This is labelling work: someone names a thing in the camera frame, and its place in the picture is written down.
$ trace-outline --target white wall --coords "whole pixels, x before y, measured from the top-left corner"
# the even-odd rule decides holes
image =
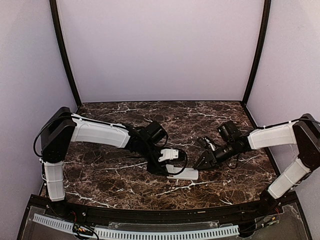
[[[0,239],[16,239],[41,165],[33,140],[61,106],[76,109],[48,0],[0,0]]]
[[[242,99],[264,1],[58,3],[83,102]]]
[[[263,52],[248,108],[258,125],[310,113],[320,120],[320,2],[272,1]],[[290,146],[272,148],[283,171],[293,160]],[[297,194],[313,239],[320,239],[320,169]]]

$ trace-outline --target black corner post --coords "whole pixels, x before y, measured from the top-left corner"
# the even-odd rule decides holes
[[[52,20],[53,20],[53,25],[54,25],[54,30],[55,30],[55,35],[56,35],[56,40],[59,45],[60,49],[60,54],[64,66],[64,70],[66,73],[66,76],[68,78],[68,82],[73,94],[73,98],[75,100],[75,103],[77,107],[79,108],[82,105],[79,92],[77,90],[76,82],[74,79],[74,76],[71,71],[68,55],[67,55],[67,50],[61,30],[61,25],[60,25],[60,19],[59,19],[59,13],[58,13],[58,6],[57,6],[57,0],[49,0],[50,1],[50,8],[51,8],[51,14],[52,14]]]
[[[264,6],[263,6],[263,13],[262,13],[262,20],[261,20],[261,26],[260,26],[260,32],[258,37],[258,42],[256,45],[256,50],[254,54],[254,59],[251,67],[251,72],[249,76],[248,83],[246,85],[246,89],[244,92],[244,96],[242,99],[242,103],[244,105],[247,105],[250,93],[252,90],[252,87],[254,85],[254,81],[256,78],[259,61],[262,53],[262,49],[265,42],[266,32],[267,32],[267,26],[268,26],[268,20],[269,20],[269,13],[270,13],[270,7],[271,7],[271,0],[264,0]]]

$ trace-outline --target brown marble surface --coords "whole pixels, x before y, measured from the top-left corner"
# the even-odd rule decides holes
[[[188,154],[188,167],[203,149],[195,144],[208,136],[223,145],[217,127],[233,120],[241,131],[252,126],[239,102],[160,101],[85,103],[78,114],[110,123],[146,126],[158,121],[168,132],[168,147]],[[276,174],[263,150],[242,154],[219,169],[202,171],[197,181],[168,180],[146,171],[143,158],[127,158],[130,152],[112,146],[72,142],[64,161],[64,186],[69,202],[118,209],[181,210],[219,207],[259,199]]]

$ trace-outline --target perforated metal strip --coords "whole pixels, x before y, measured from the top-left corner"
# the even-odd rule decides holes
[[[73,223],[54,219],[48,216],[34,214],[33,221],[50,228],[73,234]],[[100,239],[105,240],[210,240],[239,235],[239,227],[228,226],[214,229],[180,232],[138,232],[120,231],[96,227],[95,232]]]

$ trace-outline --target robotic arm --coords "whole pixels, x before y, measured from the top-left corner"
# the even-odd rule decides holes
[[[41,155],[36,151],[36,141],[41,137]],[[186,168],[187,154],[181,149],[171,149],[157,144],[168,134],[156,121],[146,127],[129,124],[112,124],[82,117],[60,108],[36,137],[33,150],[43,163],[49,198],[53,202],[65,199],[63,160],[70,142],[90,142],[111,145],[139,153],[147,159],[147,171],[167,176],[169,179],[197,180],[198,171]],[[170,160],[184,161],[183,167],[174,167]]]
[[[306,179],[320,166],[320,126],[310,114],[292,122],[280,123],[242,134],[232,121],[218,127],[226,145],[218,147],[207,137],[200,143],[207,150],[193,166],[196,170],[209,170],[219,163],[240,154],[261,148],[295,144],[299,155],[286,170],[261,194],[258,211],[265,215],[273,209],[280,198],[293,186]]]

